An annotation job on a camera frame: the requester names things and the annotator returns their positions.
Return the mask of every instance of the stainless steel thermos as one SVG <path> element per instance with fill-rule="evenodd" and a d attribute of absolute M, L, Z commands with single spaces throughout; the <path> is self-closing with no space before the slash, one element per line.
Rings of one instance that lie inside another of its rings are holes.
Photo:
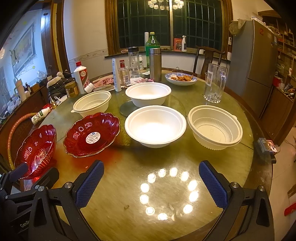
<path fill-rule="evenodd" d="M 150 79 L 161 81 L 161 48 L 149 49 Z"/>

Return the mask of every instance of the screw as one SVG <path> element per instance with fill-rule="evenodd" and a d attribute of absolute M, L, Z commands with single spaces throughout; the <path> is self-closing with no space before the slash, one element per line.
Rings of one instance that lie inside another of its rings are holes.
<path fill-rule="evenodd" d="M 72 183 L 66 183 L 65 184 L 65 188 L 70 188 L 70 187 L 72 187 Z"/>
<path fill-rule="evenodd" d="M 38 191 L 39 192 L 42 192 L 44 190 L 44 186 L 40 186 L 39 188 L 38 188 Z"/>
<path fill-rule="evenodd" d="M 264 191 L 265 191 L 265 187 L 263 187 L 263 186 L 259 186 L 259 190 L 260 190 L 261 192 L 264 192 Z"/>
<path fill-rule="evenodd" d="M 234 188 L 238 188 L 239 187 L 239 184 L 237 182 L 232 182 L 231 183 L 231 186 L 234 187 Z"/>

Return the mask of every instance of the bowl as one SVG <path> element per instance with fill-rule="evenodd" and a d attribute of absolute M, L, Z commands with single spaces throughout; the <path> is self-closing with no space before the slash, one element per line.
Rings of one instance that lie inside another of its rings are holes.
<path fill-rule="evenodd" d="M 169 86 L 156 82 L 135 84 L 126 89 L 126 95 L 137 107 L 162 105 L 171 92 Z"/>
<path fill-rule="evenodd" d="M 151 148 L 167 146 L 186 130 L 186 119 L 178 111 L 161 105 L 142 107 L 132 112 L 124 124 L 127 134 Z"/>
<path fill-rule="evenodd" d="M 212 150 L 234 146 L 242 139 L 242 126 L 236 116 L 216 106 L 192 108 L 188 114 L 188 124 L 195 139 Z"/>
<path fill-rule="evenodd" d="M 115 141 L 120 129 L 119 119 L 111 113 L 87 115 L 67 131 L 65 151 L 74 157 L 95 155 Z"/>
<path fill-rule="evenodd" d="M 109 91 L 96 91 L 76 101 L 71 112 L 77 112 L 82 117 L 105 112 L 108 109 L 110 99 L 111 93 Z"/>
<path fill-rule="evenodd" d="M 171 77 L 172 76 L 190 76 L 192 77 L 191 81 L 178 81 L 178 80 L 172 80 Z M 180 86 L 188 86 L 188 85 L 193 85 L 197 82 L 197 78 L 189 75 L 189 74 L 184 74 L 184 73 L 169 73 L 165 75 L 165 78 L 167 79 L 168 82 L 174 84 L 174 85 L 180 85 Z"/>
<path fill-rule="evenodd" d="M 55 165 L 56 160 L 53 159 L 53 155 L 56 143 L 57 132 L 53 125 L 39 127 L 24 140 L 15 159 L 15 167 L 23 162 L 29 167 L 22 179 L 39 177 Z"/>

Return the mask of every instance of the fur trim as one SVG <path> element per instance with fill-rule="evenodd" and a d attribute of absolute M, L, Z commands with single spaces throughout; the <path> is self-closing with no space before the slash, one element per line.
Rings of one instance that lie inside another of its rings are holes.
<path fill-rule="evenodd" d="M 57 73 L 57 76 L 58 76 L 58 77 L 62 77 L 63 79 L 65 78 L 65 76 L 63 75 L 62 72 L 58 72 L 58 73 Z"/>
<path fill-rule="evenodd" d="M 54 85 L 55 83 L 57 83 L 61 79 L 62 79 L 62 77 L 60 77 L 60 76 L 57 76 L 57 77 L 51 79 L 50 81 L 47 82 L 47 88 L 49 88 L 50 86 Z"/>

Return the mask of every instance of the blue and white plate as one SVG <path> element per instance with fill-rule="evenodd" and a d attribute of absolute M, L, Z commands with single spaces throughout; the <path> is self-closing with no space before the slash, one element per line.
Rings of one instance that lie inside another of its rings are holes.
<path fill-rule="evenodd" d="M 197 82 L 196 77 L 192 77 L 191 81 L 179 81 L 179 80 L 172 80 L 171 77 L 176 77 L 176 76 L 192 76 L 189 74 L 184 74 L 184 73 L 169 73 L 165 75 L 165 78 L 167 79 L 168 82 L 174 84 L 174 85 L 180 85 L 180 86 L 187 86 L 187 85 L 193 85 L 195 82 Z"/>

